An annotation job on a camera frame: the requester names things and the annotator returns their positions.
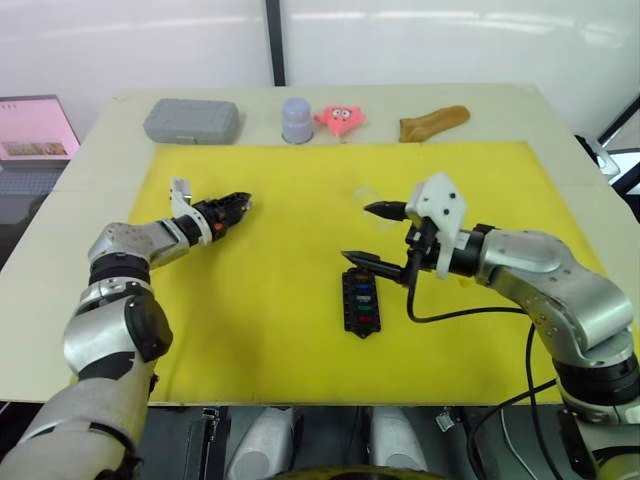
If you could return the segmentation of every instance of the yellow mat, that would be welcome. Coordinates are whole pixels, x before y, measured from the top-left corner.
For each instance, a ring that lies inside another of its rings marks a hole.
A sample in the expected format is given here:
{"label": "yellow mat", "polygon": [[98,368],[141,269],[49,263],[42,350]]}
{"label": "yellow mat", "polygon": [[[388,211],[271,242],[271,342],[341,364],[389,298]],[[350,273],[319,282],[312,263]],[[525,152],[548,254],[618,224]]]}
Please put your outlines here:
{"label": "yellow mat", "polygon": [[[446,171],[465,197],[465,227],[542,230],[587,268],[602,268],[544,169],[524,143],[375,146],[162,146],[132,223],[171,216],[171,176],[194,201],[233,191],[253,208],[221,241],[195,247],[152,274],[174,332],[152,401],[185,403],[498,403],[526,390],[530,320],[495,314],[429,325],[405,314],[406,290],[377,280],[382,331],[343,330],[341,250],[404,264],[409,223],[362,211],[406,201],[416,183]],[[472,280],[421,273],[416,312],[512,305]],[[536,383],[554,376],[536,339]],[[540,395],[557,401],[555,389]]]}

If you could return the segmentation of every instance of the tan bread toy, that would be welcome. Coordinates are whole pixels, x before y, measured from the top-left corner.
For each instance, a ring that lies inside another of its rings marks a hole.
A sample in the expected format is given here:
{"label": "tan bread toy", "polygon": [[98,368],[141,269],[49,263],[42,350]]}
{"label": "tan bread toy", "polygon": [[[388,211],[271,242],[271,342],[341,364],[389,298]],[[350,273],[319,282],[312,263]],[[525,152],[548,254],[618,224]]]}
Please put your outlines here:
{"label": "tan bread toy", "polygon": [[466,107],[441,108],[418,118],[400,119],[400,142],[424,142],[436,133],[463,124],[471,114]]}

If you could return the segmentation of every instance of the gray plastic case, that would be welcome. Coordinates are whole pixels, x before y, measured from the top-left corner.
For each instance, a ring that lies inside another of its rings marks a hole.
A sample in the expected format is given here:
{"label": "gray plastic case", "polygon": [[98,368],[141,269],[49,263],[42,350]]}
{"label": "gray plastic case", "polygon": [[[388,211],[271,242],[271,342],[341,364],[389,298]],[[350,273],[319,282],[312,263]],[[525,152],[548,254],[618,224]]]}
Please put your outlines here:
{"label": "gray plastic case", "polygon": [[149,138],[160,143],[229,144],[238,130],[232,102],[163,98],[144,122]]}

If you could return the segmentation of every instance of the pink toy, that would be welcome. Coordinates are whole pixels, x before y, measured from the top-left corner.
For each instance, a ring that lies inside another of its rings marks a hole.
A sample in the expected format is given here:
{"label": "pink toy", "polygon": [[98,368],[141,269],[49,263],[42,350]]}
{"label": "pink toy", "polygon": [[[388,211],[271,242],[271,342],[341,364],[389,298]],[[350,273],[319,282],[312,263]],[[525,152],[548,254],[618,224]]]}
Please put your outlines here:
{"label": "pink toy", "polygon": [[314,115],[316,122],[324,123],[336,137],[347,133],[365,121],[360,107],[342,107],[333,105],[322,111],[322,115]]}

